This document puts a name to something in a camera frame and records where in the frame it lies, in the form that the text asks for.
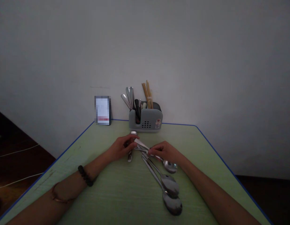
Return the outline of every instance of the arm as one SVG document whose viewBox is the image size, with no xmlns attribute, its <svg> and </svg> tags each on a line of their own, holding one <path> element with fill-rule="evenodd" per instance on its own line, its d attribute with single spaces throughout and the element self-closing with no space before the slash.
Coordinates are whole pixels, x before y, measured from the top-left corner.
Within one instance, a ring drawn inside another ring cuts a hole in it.
<svg viewBox="0 0 290 225">
<path fill-rule="evenodd" d="M 177 163 L 192 181 L 219 224 L 260 224 L 236 200 L 168 142 L 164 141 L 153 146 L 148 154 Z"/>
<path fill-rule="evenodd" d="M 117 138 L 106 152 L 84 166 L 84 171 L 88 174 L 89 178 L 94 180 L 109 163 L 122 158 L 135 148 L 137 144 L 133 142 L 133 138 L 139 137 L 130 134 L 125 137 Z M 129 142 L 130 145 L 125 148 L 124 144 L 126 142 Z M 77 198 L 86 187 L 87 185 L 84 179 L 77 171 L 61 181 L 55 187 L 54 192 L 59 199 L 67 200 Z M 21 211 L 8 224 L 56 224 L 62 215 L 70 208 L 72 203 L 73 201 L 64 204 L 52 200 L 50 189 L 38 200 Z"/>
</svg>

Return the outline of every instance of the forearm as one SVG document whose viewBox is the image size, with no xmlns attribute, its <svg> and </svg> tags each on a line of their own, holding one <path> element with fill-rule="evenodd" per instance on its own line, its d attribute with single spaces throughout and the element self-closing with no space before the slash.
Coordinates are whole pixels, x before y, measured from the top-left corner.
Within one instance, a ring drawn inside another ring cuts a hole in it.
<svg viewBox="0 0 290 225">
<path fill-rule="evenodd" d="M 98 156 L 95 160 L 84 167 L 85 172 L 91 180 L 109 164 L 105 154 Z M 73 199 L 87 187 L 84 179 L 77 171 L 61 181 L 54 192 L 59 199 Z M 73 201 L 68 204 L 52 200 L 51 189 L 33 202 L 8 224 L 56 224 L 62 215 L 70 208 Z"/>
<path fill-rule="evenodd" d="M 192 181 L 219 224 L 260 224 L 186 157 L 181 156 L 179 165 Z"/>
</svg>

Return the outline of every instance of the hand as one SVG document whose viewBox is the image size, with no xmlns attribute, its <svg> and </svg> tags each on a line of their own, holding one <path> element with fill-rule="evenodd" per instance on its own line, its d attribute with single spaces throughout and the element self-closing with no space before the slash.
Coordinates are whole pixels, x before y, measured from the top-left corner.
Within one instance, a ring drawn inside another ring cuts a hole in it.
<svg viewBox="0 0 290 225">
<path fill-rule="evenodd" d="M 116 161 L 130 152 L 137 146 L 134 138 L 139 139 L 137 135 L 129 134 L 125 137 L 118 137 L 116 141 L 105 152 L 109 162 Z"/>
<path fill-rule="evenodd" d="M 163 141 L 149 149 L 148 155 L 156 155 L 171 163 L 177 164 L 179 164 L 179 161 L 183 158 L 183 154 L 166 141 Z"/>
</svg>

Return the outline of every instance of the table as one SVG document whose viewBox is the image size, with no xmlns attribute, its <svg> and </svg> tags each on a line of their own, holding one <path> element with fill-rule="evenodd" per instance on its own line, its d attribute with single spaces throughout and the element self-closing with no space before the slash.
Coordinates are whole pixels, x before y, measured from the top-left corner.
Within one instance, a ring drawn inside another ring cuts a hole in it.
<svg viewBox="0 0 290 225">
<path fill-rule="evenodd" d="M 129 133 L 128 122 L 113 120 L 110 126 L 92 123 L 69 148 L 1 217 L 5 224 L 25 207 L 108 149 L 119 136 Z M 261 224 L 271 224 L 225 162 L 196 126 L 164 123 L 159 133 L 139 133 L 152 146 L 167 140 L 193 164 L 236 199 Z M 166 173 L 162 164 L 156 166 Z M 162 201 L 162 191 L 141 159 L 133 152 L 131 163 L 124 157 L 108 165 L 91 188 L 86 188 L 58 224 L 217 224 L 205 202 L 178 168 L 172 175 L 180 187 L 182 214 L 172 216 Z"/>
</svg>

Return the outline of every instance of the bracelet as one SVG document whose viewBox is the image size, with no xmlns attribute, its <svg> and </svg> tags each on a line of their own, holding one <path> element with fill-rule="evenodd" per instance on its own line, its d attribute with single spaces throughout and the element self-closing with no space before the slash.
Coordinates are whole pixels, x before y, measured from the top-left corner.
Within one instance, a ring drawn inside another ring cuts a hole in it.
<svg viewBox="0 0 290 225">
<path fill-rule="evenodd" d="M 57 202 L 60 202 L 60 203 L 63 203 L 63 204 L 68 204 L 70 201 L 74 200 L 74 198 L 71 198 L 71 199 L 68 199 L 68 200 L 64 200 L 64 199 L 60 199 L 57 197 L 57 194 L 54 192 L 54 189 L 56 187 L 56 185 L 58 185 L 58 183 L 56 183 L 53 187 L 52 187 L 52 191 L 51 191 L 51 197 L 52 197 L 52 200 L 55 200 Z"/>
<path fill-rule="evenodd" d="M 86 184 L 89 187 L 93 186 L 94 181 L 97 179 L 97 177 L 93 181 L 91 181 L 90 178 L 89 178 L 89 176 L 84 171 L 83 166 L 81 166 L 81 165 L 78 167 L 78 171 L 81 174 L 81 176 L 83 177 L 83 179 L 85 180 Z"/>
</svg>

